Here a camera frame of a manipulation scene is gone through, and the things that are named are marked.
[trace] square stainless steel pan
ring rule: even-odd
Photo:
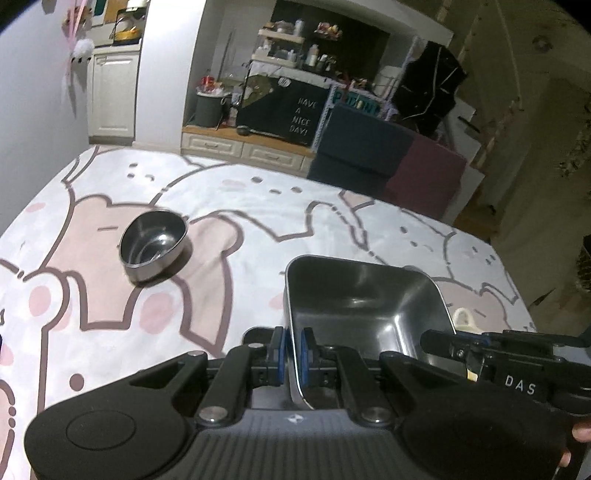
[[[466,375],[460,363],[420,347],[425,330],[455,330],[439,289],[419,271],[303,255],[285,271],[284,306],[291,336],[292,396],[301,397],[294,401],[303,398],[298,358],[305,327],[312,327],[319,345],[351,346],[369,359],[378,359],[383,351],[401,352]]]

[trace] gray trash bin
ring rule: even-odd
[[[200,127],[217,127],[224,112],[225,105],[229,103],[227,93],[197,92],[197,105],[195,106],[195,125]]]

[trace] metal bowl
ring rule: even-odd
[[[142,213],[126,228],[119,257],[129,279],[145,282],[166,270],[183,252],[187,222],[167,210]]]

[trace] cabinet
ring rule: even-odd
[[[297,155],[274,148],[245,144],[242,149],[242,158],[246,158],[258,164],[270,164],[278,167],[299,170],[304,160],[302,155]]]
[[[203,135],[183,135],[182,148],[200,152],[230,155],[240,157],[242,143],[219,138],[205,137]]]
[[[95,53],[87,86],[89,136],[135,135],[135,88],[139,51]]]

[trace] drawer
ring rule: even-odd
[[[205,135],[183,134],[181,146],[187,150],[219,153],[231,157],[240,157],[242,154],[242,142]]]
[[[310,171],[310,165],[312,165],[312,162],[314,161],[313,158],[310,157],[304,157],[304,161],[301,163],[301,171],[303,173],[305,173],[306,175],[308,175],[308,172]]]
[[[277,165],[290,170],[299,170],[304,160],[303,155],[275,150],[274,148],[260,147],[258,145],[244,144],[242,158],[257,163]]]

